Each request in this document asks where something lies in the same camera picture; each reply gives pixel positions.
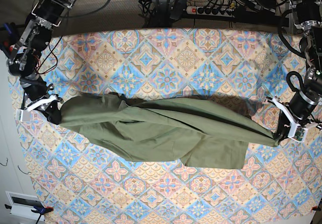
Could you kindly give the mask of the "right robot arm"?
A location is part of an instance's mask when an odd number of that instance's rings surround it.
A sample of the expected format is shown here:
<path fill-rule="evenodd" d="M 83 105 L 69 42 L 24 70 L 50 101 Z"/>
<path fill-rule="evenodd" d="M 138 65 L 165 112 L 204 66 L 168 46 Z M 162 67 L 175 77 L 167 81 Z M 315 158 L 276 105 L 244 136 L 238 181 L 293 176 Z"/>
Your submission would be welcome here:
<path fill-rule="evenodd" d="M 76 0 L 39 0 L 26 19 L 24 31 L 18 32 L 14 23 L 5 23 L 8 40 L 1 43 L 1 51 L 7 57 L 9 74 L 18 77 L 23 89 L 23 100 L 29 99 L 29 105 L 22 103 L 16 111 L 16 120 L 28 122 L 33 110 L 42 113 L 47 121 L 58 125 L 61 112 L 58 103 L 63 100 L 52 93 L 53 84 L 47 84 L 41 76 L 40 58 L 49 46 L 54 27 L 62 21 L 63 13 L 68 13 Z"/>

